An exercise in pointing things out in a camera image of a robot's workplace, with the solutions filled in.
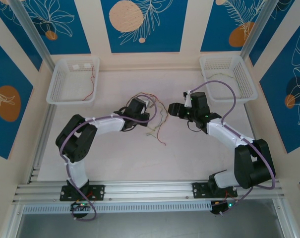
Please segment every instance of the cable connector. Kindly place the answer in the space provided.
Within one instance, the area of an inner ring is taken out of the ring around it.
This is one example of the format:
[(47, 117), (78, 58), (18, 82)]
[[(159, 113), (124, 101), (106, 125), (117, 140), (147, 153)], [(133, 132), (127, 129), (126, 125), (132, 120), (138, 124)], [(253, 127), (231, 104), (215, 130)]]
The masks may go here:
[(191, 95), (191, 91), (188, 90), (187, 91), (187, 95), (186, 95), (186, 101), (185, 101), (185, 107), (186, 108), (191, 108), (191, 98), (190, 98), (190, 95)]

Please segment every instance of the black mounting plate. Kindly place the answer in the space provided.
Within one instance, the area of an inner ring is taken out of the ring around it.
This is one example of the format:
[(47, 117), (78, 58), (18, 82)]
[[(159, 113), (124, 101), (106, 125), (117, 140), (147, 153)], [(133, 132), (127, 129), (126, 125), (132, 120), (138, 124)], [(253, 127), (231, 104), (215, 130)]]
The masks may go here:
[[(77, 201), (78, 194), (74, 196), (73, 189), (74, 189), (73, 187), (70, 187), (68, 185), (61, 187), (60, 201), (62, 202)], [(88, 197), (90, 201), (103, 201), (105, 195), (105, 186), (88, 185), (86, 196), (88, 196), (90, 193), (92, 193), (92, 195)]]
[(212, 193), (208, 187), (208, 182), (194, 182), (192, 183), (194, 198), (225, 198), (226, 192), (230, 197), (238, 197), (237, 191), (234, 187), (226, 187), (217, 189), (217, 193)]

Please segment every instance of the gray floor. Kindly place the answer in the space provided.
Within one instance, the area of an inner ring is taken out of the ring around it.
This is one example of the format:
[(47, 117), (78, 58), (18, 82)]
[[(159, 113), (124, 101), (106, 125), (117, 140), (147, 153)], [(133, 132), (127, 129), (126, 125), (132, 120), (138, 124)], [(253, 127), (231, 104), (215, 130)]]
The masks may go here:
[(282, 238), (270, 200), (243, 201), (231, 212), (112, 213), (92, 222), (70, 215), (23, 215), (18, 238)]

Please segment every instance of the mesh basket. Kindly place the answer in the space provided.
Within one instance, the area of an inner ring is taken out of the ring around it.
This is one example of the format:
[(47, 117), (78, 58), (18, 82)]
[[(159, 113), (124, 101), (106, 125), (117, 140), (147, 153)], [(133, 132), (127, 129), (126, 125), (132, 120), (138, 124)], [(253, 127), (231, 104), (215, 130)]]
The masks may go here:
[[(203, 56), (199, 59), (205, 82), (219, 80), (227, 83), (235, 92), (237, 102), (255, 100), (258, 93), (251, 76), (238, 55)], [(233, 102), (231, 91), (223, 84), (206, 85), (208, 96), (214, 102)]]
[(56, 63), (46, 101), (56, 105), (93, 105), (99, 64), (99, 58), (91, 56), (60, 59)]

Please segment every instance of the white platform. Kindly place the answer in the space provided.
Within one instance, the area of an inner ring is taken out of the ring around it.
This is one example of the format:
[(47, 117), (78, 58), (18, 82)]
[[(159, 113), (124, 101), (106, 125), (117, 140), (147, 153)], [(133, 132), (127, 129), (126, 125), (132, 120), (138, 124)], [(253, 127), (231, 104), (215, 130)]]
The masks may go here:
[[(100, 117), (124, 106), (138, 92), (155, 94), (168, 107), (184, 103), (183, 91), (203, 83), (200, 71), (112, 71), (100, 72), (96, 102), (91, 108), (58, 106), (45, 148), (38, 181), (65, 181), (65, 166), (55, 140), (74, 114)], [(210, 106), (211, 112), (224, 115), (231, 104)], [(226, 122), (252, 137), (242, 104), (237, 105)], [(192, 180), (208, 179), (212, 173), (233, 166), (234, 152), (204, 132), (192, 132), (186, 120), (168, 117), (160, 139), (146, 136), (149, 129), (137, 126), (131, 132), (114, 132), (95, 138), (85, 158), (90, 180)]]

